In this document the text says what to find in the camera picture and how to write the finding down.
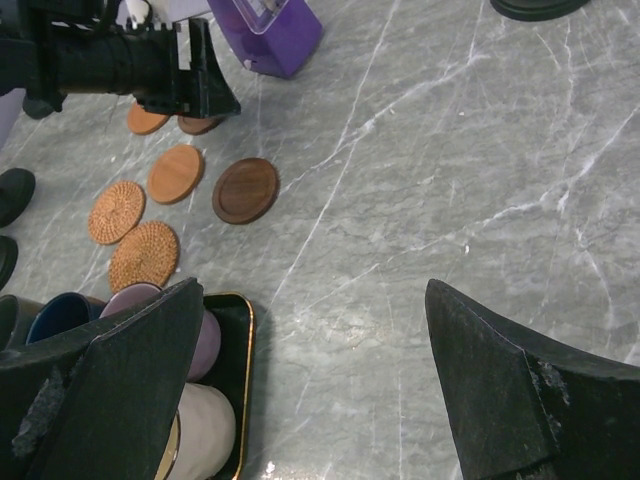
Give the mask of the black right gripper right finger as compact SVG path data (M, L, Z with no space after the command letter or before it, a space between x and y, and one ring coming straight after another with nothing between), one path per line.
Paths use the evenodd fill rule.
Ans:
M430 342L466 479L636 479L639 369L553 340L443 281Z

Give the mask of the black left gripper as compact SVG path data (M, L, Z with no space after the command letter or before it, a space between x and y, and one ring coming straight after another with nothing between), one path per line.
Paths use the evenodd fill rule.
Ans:
M189 68L178 62L177 34L147 14L119 25L116 1L4 1L1 92L27 93L61 111L68 94L132 95L153 113L190 118L239 115L209 23L187 21Z

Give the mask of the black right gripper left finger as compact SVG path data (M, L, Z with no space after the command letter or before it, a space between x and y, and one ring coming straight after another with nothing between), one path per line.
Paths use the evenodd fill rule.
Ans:
M1 354L4 479L152 479L186 382L203 288Z

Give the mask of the dark walnut coaster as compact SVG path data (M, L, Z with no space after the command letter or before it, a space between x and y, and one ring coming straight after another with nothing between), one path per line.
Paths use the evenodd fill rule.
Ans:
M221 117L191 118L179 116L178 127L182 132L192 136L203 135L220 125L224 121Z
M279 192L279 174L272 163L251 157L236 161L219 177L212 194L214 213L233 225L263 216Z

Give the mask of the dark green cup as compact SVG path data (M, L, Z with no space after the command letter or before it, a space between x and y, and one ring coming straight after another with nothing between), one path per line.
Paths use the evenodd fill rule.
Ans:
M21 301L13 295L1 298L0 311L0 347L1 350L23 345L29 327Z

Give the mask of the woven rattan coaster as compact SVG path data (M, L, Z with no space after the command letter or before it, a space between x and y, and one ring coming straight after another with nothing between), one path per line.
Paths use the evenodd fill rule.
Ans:
M113 252L108 269L112 293L137 283L163 287L173 275L180 254L174 230L161 221L144 222L131 230Z
M88 217L89 237L100 245L119 242L140 221L146 206L142 187L119 181L104 190Z

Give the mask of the woven rattan coaster front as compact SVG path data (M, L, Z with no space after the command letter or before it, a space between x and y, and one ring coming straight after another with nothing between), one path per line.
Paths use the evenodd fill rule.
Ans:
M161 221L144 222L131 230L113 252L108 269L112 293L137 283L163 287L173 275L180 254L174 230Z

